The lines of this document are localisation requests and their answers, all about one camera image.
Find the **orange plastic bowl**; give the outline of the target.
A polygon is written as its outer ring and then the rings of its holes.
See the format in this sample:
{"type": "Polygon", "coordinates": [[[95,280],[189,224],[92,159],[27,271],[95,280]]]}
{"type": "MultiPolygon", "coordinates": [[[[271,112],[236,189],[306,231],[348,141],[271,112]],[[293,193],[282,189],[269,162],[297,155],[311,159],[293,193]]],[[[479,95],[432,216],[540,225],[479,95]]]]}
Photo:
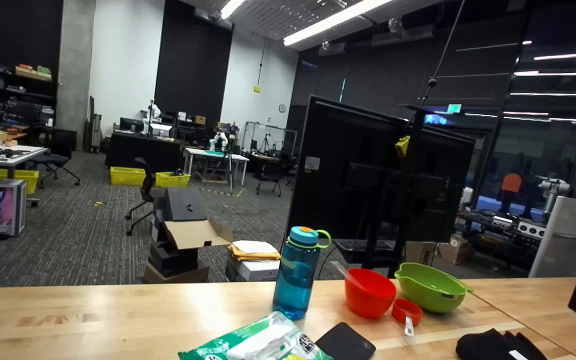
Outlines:
{"type": "Polygon", "coordinates": [[[369,320],[382,317],[398,294],[389,276],[369,267],[350,267],[344,285],[347,306],[369,320]]]}

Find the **green plastic bowl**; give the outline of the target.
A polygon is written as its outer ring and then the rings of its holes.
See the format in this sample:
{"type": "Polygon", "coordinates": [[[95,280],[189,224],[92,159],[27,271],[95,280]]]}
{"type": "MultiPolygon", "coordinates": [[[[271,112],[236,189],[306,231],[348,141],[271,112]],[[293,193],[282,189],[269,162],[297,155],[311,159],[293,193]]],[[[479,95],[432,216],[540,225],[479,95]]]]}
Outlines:
{"type": "Polygon", "coordinates": [[[471,292],[458,278],[420,262],[403,262],[395,276],[405,298],[434,313],[454,311],[471,292]]]}

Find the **large black monitor panel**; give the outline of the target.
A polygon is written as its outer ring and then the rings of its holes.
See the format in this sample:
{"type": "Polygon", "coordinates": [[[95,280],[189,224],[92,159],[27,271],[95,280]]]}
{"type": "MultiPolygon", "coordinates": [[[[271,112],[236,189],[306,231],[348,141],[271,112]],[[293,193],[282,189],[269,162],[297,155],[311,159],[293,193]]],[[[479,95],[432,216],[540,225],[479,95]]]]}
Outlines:
{"type": "Polygon", "coordinates": [[[322,227],[350,263],[397,269],[411,241],[454,231],[474,139],[424,121],[309,99],[289,211],[322,227]]]}

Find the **blue water bottle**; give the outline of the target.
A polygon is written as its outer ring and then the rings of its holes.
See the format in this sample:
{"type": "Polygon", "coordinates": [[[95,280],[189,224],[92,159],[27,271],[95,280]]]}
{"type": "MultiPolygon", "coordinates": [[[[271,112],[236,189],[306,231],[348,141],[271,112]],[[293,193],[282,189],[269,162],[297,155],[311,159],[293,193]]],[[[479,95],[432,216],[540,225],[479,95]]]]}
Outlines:
{"type": "Polygon", "coordinates": [[[293,225],[282,248],[272,309],[290,320],[302,320],[309,311],[320,251],[333,236],[326,229],[293,225]]]}

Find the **yellow storage bin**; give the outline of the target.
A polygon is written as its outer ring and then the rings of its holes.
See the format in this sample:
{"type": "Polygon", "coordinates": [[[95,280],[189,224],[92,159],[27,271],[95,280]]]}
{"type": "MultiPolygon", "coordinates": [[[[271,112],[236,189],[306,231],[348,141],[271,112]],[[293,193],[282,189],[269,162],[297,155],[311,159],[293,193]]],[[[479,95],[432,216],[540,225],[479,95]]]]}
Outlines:
{"type": "Polygon", "coordinates": [[[186,188],[191,183],[191,174],[157,171],[158,188],[186,188]]]}
{"type": "Polygon", "coordinates": [[[143,168],[110,168],[110,183],[113,186],[140,186],[144,182],[147,171],[143,168]]]}

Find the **open cardboard box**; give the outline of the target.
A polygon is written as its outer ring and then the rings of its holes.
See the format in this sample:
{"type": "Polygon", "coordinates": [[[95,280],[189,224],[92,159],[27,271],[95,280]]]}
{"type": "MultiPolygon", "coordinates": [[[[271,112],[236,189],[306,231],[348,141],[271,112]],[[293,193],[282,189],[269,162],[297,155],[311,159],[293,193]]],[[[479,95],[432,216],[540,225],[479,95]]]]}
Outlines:
{"type": "Polygon", "coordinates": [[[232,231],[209,216],[195,189],[169,188],[157,206],[152,229],[149,262],[165,276],[195,271],[202,248],[232,241],[232,231]]]}

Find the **black office chair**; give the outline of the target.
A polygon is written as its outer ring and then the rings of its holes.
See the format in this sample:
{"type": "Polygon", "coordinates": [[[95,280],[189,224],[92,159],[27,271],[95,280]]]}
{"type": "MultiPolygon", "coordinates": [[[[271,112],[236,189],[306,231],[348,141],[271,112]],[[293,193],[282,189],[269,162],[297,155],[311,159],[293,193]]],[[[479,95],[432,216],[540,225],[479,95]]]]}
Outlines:
{"type": "Polygon", "coordinates": [[[152,218],[157,214],[158,200],[162,197],[157,189],[157,169],[150,166],[150,162],[143,155],[135,157],[135,162],[143,166],[144,179],[140,183],[140,201],[132,206],[125,216],[125,220],[131,221],[126,236],[132,236],[139,224],[143,224],[147,218],[152,218]],[[132,216],[144,206],[149,206],[150,209],[135,220],[132,216]]]}

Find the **green wet wipes pack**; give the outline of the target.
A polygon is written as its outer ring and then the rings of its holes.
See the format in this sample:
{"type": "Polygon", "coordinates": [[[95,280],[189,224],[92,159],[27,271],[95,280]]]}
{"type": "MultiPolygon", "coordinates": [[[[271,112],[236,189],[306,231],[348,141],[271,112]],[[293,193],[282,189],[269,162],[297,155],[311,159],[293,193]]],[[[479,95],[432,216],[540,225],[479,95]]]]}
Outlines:
{"type": "Polygon", "coordinates": [[[212,337],[180,360],[333,360],[290,317],[271,311],[242,328],[212,337]]]}

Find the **black smartphone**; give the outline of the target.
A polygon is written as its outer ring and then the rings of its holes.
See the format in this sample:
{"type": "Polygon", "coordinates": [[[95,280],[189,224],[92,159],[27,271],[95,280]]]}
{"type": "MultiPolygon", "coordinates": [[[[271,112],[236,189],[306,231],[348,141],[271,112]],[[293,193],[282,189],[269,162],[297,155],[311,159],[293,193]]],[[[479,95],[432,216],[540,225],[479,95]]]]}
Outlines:
{"type": "Polygon", "coordinates": [[[333,326],[316,344],[333,360],[373,360],[376,352],[376,346],[347,322],[333,326]]]}

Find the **black folded cloth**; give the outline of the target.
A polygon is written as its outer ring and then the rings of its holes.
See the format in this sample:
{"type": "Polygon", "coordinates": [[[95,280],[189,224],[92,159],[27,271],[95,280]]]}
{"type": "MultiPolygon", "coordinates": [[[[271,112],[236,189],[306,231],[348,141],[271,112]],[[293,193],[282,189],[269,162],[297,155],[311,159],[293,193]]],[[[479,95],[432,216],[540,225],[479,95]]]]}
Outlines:
{"type": "Polygon", "coordinates": [[[460,360],[547,360],[545,352],[522,331],[498,331],[490,328],[481,334],[464,334],[457,341],[460,360]]]}

